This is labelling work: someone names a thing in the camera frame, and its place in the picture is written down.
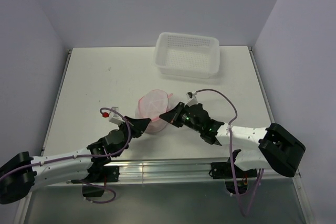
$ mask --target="white wall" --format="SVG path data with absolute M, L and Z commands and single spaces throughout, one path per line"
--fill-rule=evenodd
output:
M 154 46 L 163 31 L 254 45 L 276 0 L 38 0 L 68 47 Z
M 336 0 L 278 0 L 255 45 L 277 122 L 307 148 L 300 165 L 318 223 L 336 220 Z
M 65 59 L 36 0 L 0 0 L 0 166 L 40 153 Z M 0 223 L 13 222 L 17 205 L 0 205 Z

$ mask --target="cable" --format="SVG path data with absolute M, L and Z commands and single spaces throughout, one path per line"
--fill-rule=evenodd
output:
M 237 197 L 237 200 L 238 200 L 239 210 L 241 212 L 241 215 L 243 215 L 244 217 L 246 217 L 249 214 L 249 212 L 250 212 L 253 200 L 254 200 L 255 195 L 256 195 L 256 191 L 258 189 L 258 185 L 260 184 L 262 175 L 264 173 L 264 169 L 260 169 L 259 170 L 257 179 L 254 182 L 254 188 L 253 188 L 252 196 L 251 196 L 250 202 L 248 204 L 247 211 L 245 212 L 244 209 L 243 209 L 243 206 L 241 204 L 242 201 L 241 201 L 240 197 L 242 195 L 247 194 L 249 191 L 247 191 L 247 192 L 245 192 L 245 193 L 243 193 L 241 195 L 239 194 L 237 177 L 236 177 L 236 171 L 235 171 L 235 165 L 234 165 L 234 159 L 233 159 L 233 155 L 232 155 L 232 153 L 233 153 L 233 150 L 232 150 L 233 149 L 233 133 L 232 133 L 232 129 L 231 129 L 231 124 L 237 119 L 237 117 L 238 117 L 238 111 L 237 111 L 236 107 L 234 106 L 234 104 L 232 103 L 232 101 L 226 95 L 222 94 L 218 90 L 215 90 L 215 89 L 200 89 L 200 90 L 197 90 L 197 93 L 203 92 L 203 91 L 213 91 L 213 92 L 218 93 L 219 95 L 221 95 L 232 106 L 232 108 L 235 111 L 235 116 L 228 122 L 228 129 L 229 129 L 229 136 L 230 136 L 230 143 L 229 143 L 230 164 L 231 164 L 233 183 L 234 183 L 234 186 L 235 186 L 235 193 L 236 193 L 236 197 Z
M 109 154 L 102 154 L 102 155 L 93 155 L 93 154 L 81 154 L 81 155 L 77 155 L 77 156 L 67 156 L 67 157 L 60 157 L 60 158 L 55 158 L 55 159 L 51 159 L 51 160 L 46 160 L 46 161 L 43 161 L 43 162 L 38 162 L 38 163 L 33 163 L 33 164 L 29 164 L 29 165 L 24 165 L 24 166 L 21 166 L 21 167 L 18 167 L 14 170 L 11 170 L 10 172 L 4 174 L 3 176 L 0 177 L 0 182 L 5 179 L 6 177 L 8 177 L 9 175 L 19 171 L 19 170 L 23 170 L 23 169 L 28 169 L 28 168 L 31 168 L 31 167 L 34 167 L 34 166 L 43 166 L 44 164 L 51 164 L 51 163 L 55 163 L 55 162 L 59 162 L 59 161 L 65 161 L 65 160 L 69 160 L 69 159 L 76 159 L 78 157 L 110 157 L 110 156 L 114 156 L 114 155 L 117 155 L 119 153 L 121 153 L 124 149 L 126 149 L 126 147 L 128 146 L 128 144 L 130 143 L 131 141 L 131 126 L 130 126 L 130 123 L 128 122 L 128 120 L 122 115 L 120 114 L 119 112 L 113 110 L 113 109 L 110 109 L 110 108 L 101 108 L 99 110 L 99 112 L 103 115 L 103 110 L 107 110 L 107 111 L 111 111 L 115 114 L 117 114 L 118 116 L 120 116 L 123 121 L 125 122 L 126 124 L 126 127 L 127 127 L 127 130 L 128 130 L 128 137 L 127 137 L 127 141 L 125 143 L 125 145 L 123 146 L 123 148 L 121 148 L 120 150 L 114 152 L 114 153 L 109 153 Z
M 111 189 L 111 188 L 108 188 L 106 186 L 97 186 L 97 185 L 94 185 L 94 184 L 91 184 L 91 183 L 87 183 L 83 180 L 80 180 L 80 182 L 82 182 L 83 184 L 87 185 L 87 186 L 91 186 L 91 187 L 95 187 L 95 188 L 99 188 L 99 189 L 103 189 L 103 190 L 107 190 L 107 191 L 110 191 L 111 193 L 113 193 L 113 197 L 109 200 L 106 200 L 106 201 L 96 201 L 96 200 L 92 200 L 90 198 L 85 198 L 85 200 L 91 202 L 91 203 L 95 203 L 95 204 L 106 204 L 106 203 L 110 203 L 112 201 L 114 201 L 114 199 L 116 198 L 117 196 L 117 193 Z

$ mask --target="white tabletop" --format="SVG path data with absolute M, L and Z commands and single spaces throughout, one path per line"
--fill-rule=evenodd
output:
M 226 94 L 238 110 L 234 125 L 270 124 L 265 101 L 248 48 L 221 47 L 220 71 L 213 79 L 165 76 L 153 65 L 154 47 L 75 48 L 47 137 L 44 155 L 71 152 L 97 141 L 117 126 L 99 113 L 103 106 L 119 107 L 134 117 L 139 98 L 153 89 L 173 93 L 186 102 L 186 92 L 212 88 Z M 218 94 L 200 93 L 198 101 L 210 117 L 228 122 L 234 111 Z M 168 125 L 161 132 L 133 139 L 119 160 L 227 157 L 228 146 L 206 144 L 187 127 Z

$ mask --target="white plastic basket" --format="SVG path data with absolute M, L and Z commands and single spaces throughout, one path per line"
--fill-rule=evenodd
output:
M 219 71 L 219 41 L 189 34 L 161 33 L 154 63 L 164 74 L 208 79 Z

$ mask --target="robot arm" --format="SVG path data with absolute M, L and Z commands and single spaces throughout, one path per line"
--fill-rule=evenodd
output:
M 140 137 L 151 122 L 150 119 L 125 118 L 130 125 L 130 139 Z M 119 150 L 128 148 L 130 139 L 126 123 L 121 123 L 118 130 L 71 153 L 43 157 L 19 153 L 0 168 L 0 204 L 18 201 L 30 191 L 68 180 L 97 182 L 106 175 L 104 165 L 111 162 L 112 157 L 120 156 L 122 151 Z
M 200 133 L 208 144 L 229 144 L 228 124 L 211 119 L 195 93 L 187 94 L 187 104 L 180 102 L 160 118 L 176 127 L 183 125 Z M 231 126 L 235 150 L 235 166 L 242 171 L 272 168 L 277 173 L 294 177 L 306 150 L 305 146 L 281 125 L 272 123 L 269 127 L 248 128 Z

